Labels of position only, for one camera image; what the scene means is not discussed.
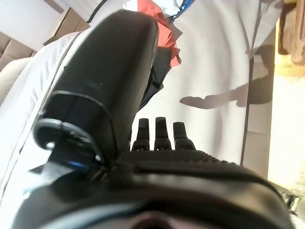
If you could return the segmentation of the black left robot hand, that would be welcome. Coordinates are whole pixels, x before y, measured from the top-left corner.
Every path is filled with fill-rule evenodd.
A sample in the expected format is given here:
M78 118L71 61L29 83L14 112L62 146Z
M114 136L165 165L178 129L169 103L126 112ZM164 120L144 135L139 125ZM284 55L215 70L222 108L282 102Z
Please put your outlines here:
M184 123L132 123L151 82L155 19L120 10L77 49L33 128L51 151L43 170L64 173L33 190L15 229L291 229L288 209L268 181L195 149Z

